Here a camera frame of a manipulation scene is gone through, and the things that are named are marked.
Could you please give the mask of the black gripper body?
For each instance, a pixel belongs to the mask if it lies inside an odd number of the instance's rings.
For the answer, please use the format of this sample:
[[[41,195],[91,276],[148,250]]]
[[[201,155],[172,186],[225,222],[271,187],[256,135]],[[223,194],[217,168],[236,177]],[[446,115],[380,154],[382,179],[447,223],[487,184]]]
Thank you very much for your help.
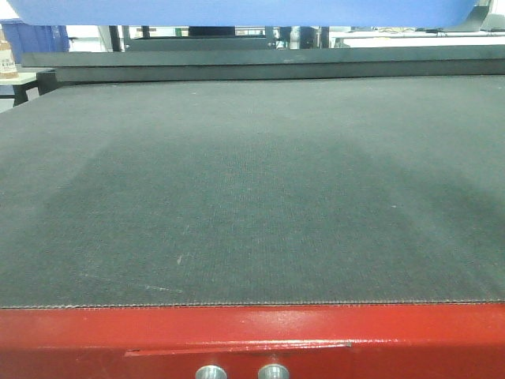
[[[490,6],[474,6],[469,16],[461,23],[449,28],[445,28],[445,32],[479,32],[488,16]]]

